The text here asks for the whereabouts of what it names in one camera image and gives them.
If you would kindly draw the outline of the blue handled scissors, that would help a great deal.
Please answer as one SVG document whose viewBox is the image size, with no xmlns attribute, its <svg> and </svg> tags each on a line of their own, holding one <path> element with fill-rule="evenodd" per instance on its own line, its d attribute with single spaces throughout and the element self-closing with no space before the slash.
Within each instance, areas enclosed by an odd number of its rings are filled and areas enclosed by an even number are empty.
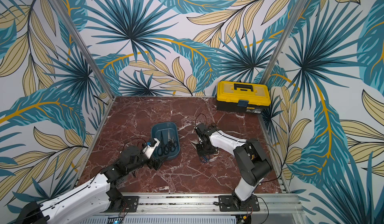
<svg viewBox="0 0 384 224">
<path fill-rule="evenodd" d="M 211 161 L 211 156 L 210 155 L 208 155 L 208 156 L 205 156 L 205 155 L 203 155 L 203 156 L 200 156 L 200 161 L 202 162 L 202 163 L 209 163 L 210 161 Z"/>
</svg>

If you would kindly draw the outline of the medium black scissors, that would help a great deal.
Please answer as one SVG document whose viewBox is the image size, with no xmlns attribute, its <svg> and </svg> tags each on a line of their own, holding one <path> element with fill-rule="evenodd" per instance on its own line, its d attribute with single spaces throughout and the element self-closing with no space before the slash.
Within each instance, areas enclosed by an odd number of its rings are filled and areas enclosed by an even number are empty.
<svg viewBox="0 0 384 224">
<path fill-rule="evenodd" d="M 175 141 L 174 136 L 171 136 L 170 130 L 168 131 L 167 147 L 168 147 L 170 152 L 174 152 L 177 148 L 177 143 Z"/>
</svg>

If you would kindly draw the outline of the teal plastic storage box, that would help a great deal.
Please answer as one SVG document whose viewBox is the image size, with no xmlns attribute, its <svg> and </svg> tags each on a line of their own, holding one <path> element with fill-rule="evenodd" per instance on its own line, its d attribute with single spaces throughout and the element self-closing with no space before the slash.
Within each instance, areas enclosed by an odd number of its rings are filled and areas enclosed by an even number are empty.
<svg viewBox="0 0 384 224">
<path fill-rule="evenodd" d="M 153 153 L 153 157 L 154 158 L 167 157 L 167 161 L 168 161 L 168 160 L 175 159 L 179 155 L 179 152 L 180 152 L 180 141 L 179 141 L 179 136 L 178 136 L 178 129 L 177 129 L 177 126 L 176 126 L 176 124 L 174 122 L 164 122 L 164 123 L 159 123 L 159 124 L 154 125 L 152 127 L 152 129 L 151 129 L 151 137 L 152 138 L 157 138 L 160 141 L 161 132 L 163 132 L 164 141 L 167 144 L 167 142 L 168 142 L 168 131 L 169 130 L 170 130 L 171 136 L 174 136 L 175 141 L 177 143 L 176 150 L 174 152 L 169 152 L 168 155 L 164 155 L 164 156 L 160 156 L 159 157 L 158 154 L 157 154 L 157 150 L 158 150 L 158 147 L 157 147 L 155 149 L 154 153 Z"/>
</svg>

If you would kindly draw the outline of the large black scissors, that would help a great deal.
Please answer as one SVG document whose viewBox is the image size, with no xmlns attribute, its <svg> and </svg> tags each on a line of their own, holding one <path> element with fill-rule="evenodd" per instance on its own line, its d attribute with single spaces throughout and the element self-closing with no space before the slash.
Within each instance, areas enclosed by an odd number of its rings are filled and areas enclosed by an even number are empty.
<svg viewBox="0 0 384 224">
<path fill-rule="evenodd" d="M 169 151 L 169 147 L 168 147 L 168 145 L 164 141 L 163 132 L 161 132 L 160 144 L 158 146 L 157 154 L 160 157 L 160 156 L 168 155 L 169 152 L 170 152 Z"/>
</svg>

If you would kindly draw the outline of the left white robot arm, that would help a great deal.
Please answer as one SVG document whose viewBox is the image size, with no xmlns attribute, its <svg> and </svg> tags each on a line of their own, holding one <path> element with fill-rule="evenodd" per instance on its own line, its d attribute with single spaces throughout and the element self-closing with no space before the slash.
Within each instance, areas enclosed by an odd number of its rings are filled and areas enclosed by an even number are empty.
<svg viewBox="0 0 384 224">
<path fill-rule="evenodd" d="M 77 224 L 93 215 L 114 209 L 125 208 L 123 195 L 117 189 L 123 179 L 134 171 L 148 166 L 158 170 L 167 159 L 152 157 L 155 148 L 140 149 L 129 146 L 109 166 L 89 181 L 51 200 L 38 204 L 33 201 L 25 205 L 15 224 Z"/>
</svg>

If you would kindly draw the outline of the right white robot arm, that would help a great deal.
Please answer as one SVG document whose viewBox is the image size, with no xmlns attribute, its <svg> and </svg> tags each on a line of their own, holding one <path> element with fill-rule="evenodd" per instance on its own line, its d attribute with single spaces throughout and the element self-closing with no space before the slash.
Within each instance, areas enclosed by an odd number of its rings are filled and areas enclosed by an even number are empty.
<svg viewBox="0 0 384 224">
<path fill-rule="evenodd" d="M 257 204 L 253 195 L 257 185 L 274 169 L 272 161 L 262 144 L 256 139 L 239 139 L 220 130 L 214 124 L 206 126 L 201 123 L 195 127 L 198 141 L 195 145 L 201 161 L 207 162 L 212 155 L 221 149 L 233 155 L 236 159 L 241 179 L 229 196 L 228 201 L 222 201 L 222 207 L 234 207 L 235 210 L 251 207 Z"/>
</svg>

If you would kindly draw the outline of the yellow black toolbox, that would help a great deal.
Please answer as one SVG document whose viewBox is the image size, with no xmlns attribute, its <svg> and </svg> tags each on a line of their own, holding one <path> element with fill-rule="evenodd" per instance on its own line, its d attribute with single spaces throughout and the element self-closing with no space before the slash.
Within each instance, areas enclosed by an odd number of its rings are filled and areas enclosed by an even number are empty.
<svg viewBox="0 0 384 224">
<path fill-rule="evenodd" d="M 217 109 L 260 114 L 271 105 L 266 85 L 221 81 L 217 86 Z"/>
</svg>

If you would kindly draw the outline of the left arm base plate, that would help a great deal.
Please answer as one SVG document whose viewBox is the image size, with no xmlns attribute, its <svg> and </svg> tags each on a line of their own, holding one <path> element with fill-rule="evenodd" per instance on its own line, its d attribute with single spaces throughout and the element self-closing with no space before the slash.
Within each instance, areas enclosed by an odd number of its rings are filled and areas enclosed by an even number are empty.
<svg viewBox="0 0 384 224">
<path fill-rule="evenodd" d="M 106 213 L 135 213 L 138 208 L 139 196 L 122 196 L 111 201 Z"/>
</svg>

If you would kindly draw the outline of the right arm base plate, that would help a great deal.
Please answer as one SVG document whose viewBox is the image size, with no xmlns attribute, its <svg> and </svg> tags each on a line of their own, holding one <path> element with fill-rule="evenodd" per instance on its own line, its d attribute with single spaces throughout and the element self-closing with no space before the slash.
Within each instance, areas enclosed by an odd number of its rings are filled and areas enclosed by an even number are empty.
<svg viewBox="0 0 384 224">
<path fill-rule="evenodd" d="M 251 195 L 245 201 L 233 195 L 218 196 L 218 201 L 215 202 L 219 206 L 221 212 L 258 212 L 260 211 L 259 201 L 257 196 Z"/>
</svg>

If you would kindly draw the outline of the aluminium front rail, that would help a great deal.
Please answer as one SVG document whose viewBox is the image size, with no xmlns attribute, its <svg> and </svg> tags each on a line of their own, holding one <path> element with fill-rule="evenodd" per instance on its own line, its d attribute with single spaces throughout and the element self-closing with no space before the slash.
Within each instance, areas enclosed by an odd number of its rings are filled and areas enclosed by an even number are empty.
<svg viewBox="0 0 384 224">
<path fill-rule="evenodd" d="M 126 220 L 135 215 L 139 217 L 154 215 L 164 216 L 213 216 L 213 215 L 249 215 L 254 224 L 307 224 L 308 219 L 304 208 L 295 194 L 257 194 L 260 205 L 258 212 L 221 212 L 215 205 L 218 196 L 225 194 L 155 194 L 155 193 L 124 193 L 124 196 L 139 196 L 138 208 L 135 213 L 106 213 L 96 215 L 120 214 Z"/>
</svg>

